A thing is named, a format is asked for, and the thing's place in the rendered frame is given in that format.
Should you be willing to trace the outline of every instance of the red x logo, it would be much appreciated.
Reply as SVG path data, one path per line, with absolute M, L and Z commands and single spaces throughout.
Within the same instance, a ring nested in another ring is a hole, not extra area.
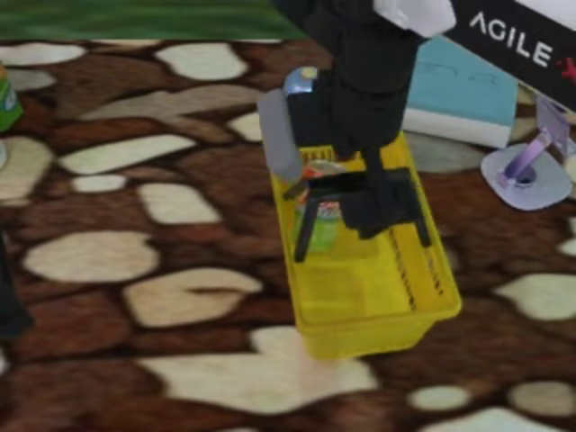
M 571 79 L 573 83 L 576 84 L 576 63 L 574 62 L 574 58 L 567 58 L 564 61 L 559 61 L 557 64 L 564 67 L 562 76 L 566 79 Z

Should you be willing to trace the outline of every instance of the grass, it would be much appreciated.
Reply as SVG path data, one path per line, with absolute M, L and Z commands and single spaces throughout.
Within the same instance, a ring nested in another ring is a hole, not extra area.
M 293 39 L 267 0 L 0 0 L 0 38 Z

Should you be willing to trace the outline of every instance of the item in basket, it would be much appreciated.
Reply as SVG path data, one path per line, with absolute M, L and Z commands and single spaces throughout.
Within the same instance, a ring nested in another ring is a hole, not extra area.
M 336 174 L 345 173 L 346 169 L 334 162 L 327 160 L 312 160 L 304 168 L 304 178 L 318 178 L 322 176 L 333 176 Z M 306 207 L 306 197 L 308 191 L 300 195 L 296 203 L 296 223 L 295 227 L 297 235 L 304 209 Z M 338 202 L 323 202 L 318 208 L 318 217 L 310 239 L 310 252 L 326 252 L 330 250 L 338 235 L 338 222 L 341 219 L 340 205 Z

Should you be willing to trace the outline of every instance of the yellow basket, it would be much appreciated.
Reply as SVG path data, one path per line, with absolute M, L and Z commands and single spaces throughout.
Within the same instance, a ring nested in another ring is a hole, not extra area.
M 302 148 L 304 161 L 334 160 L 330 146 Z M 361 241 L 342 222 L 328 251 L 310 251 L 293 261 L 296 204 L 289 188 L 272 175 L 296 326 L 310 354 L 319 359 L 364 356 L 413 347 L 439 320 L 457 315 L 460 295 L 436 224 L 403 136 L 382 150 L 386 168 L 408 167 L 432 246 L 423 248 L 414 224 L 388 229 Z M 365 169 L 357 157 L 343 164 Z

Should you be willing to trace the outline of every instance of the stone floor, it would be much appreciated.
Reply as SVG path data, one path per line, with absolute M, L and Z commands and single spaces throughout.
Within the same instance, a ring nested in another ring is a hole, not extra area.
M 0 432 L 576 430 L 576 202 L 513 211 L 485 149 L 410 136 L 463 312 L 410 351 L 318 364 L 292 325 L 255 100 L 323 52 L 92 40 L 0 58 L 26 109 L 0 221 L 38 321 L 4 347 Z M 514 141 L 534 112 L 522 91 Z

